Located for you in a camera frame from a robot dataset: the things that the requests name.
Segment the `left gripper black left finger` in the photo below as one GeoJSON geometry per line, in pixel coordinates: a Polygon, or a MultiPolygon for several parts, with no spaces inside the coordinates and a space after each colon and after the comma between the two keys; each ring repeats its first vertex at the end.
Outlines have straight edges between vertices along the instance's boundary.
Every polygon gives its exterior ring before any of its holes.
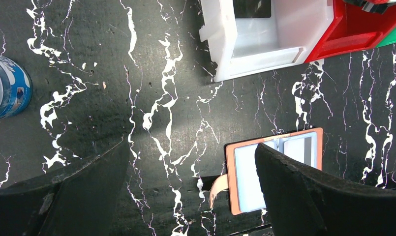
{"type": "Polygon", "coordinates": [[[129,163],[122,140],[104,153],[0,189],[0,236],[106,236],[129,163]]]}

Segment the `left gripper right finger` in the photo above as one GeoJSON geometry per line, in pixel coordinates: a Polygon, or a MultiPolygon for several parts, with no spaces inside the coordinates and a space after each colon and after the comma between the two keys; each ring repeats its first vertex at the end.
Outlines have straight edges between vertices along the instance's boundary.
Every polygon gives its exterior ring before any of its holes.
{"type": "Polygon", "coordinates": [[[276,236],[396,236],[396,190],[335,177],[263,143],[254,156],[276,236]]]}

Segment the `white striped credit card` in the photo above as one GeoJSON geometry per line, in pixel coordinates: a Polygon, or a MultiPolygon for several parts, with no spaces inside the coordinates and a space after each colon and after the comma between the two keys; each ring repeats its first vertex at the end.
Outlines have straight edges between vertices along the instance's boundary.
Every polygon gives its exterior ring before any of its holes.
{"type": "Polygon", "coordinates": [[[312,138],[299,138],[284,142],[284,154],[296,161],[311,165],[312,138]]]}

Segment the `brown leather card holder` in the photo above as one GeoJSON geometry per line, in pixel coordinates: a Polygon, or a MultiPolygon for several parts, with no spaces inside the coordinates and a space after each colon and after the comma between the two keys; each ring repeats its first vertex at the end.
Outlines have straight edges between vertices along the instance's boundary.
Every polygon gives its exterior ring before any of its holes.
{"type": "Polygon", "coordinates": [[[213,208],[221,191],[229,191],[230,210],[233,215],[266,208],[256,172],[255,150],[263,143],[284,154],[284,142],[299,138],[312,138],[311,167],[322,169],[323,129],[312,128],[287,134],[228,144],[225,147],[227,173],[218,176],[210,190],[209,206],[213,208]]]}

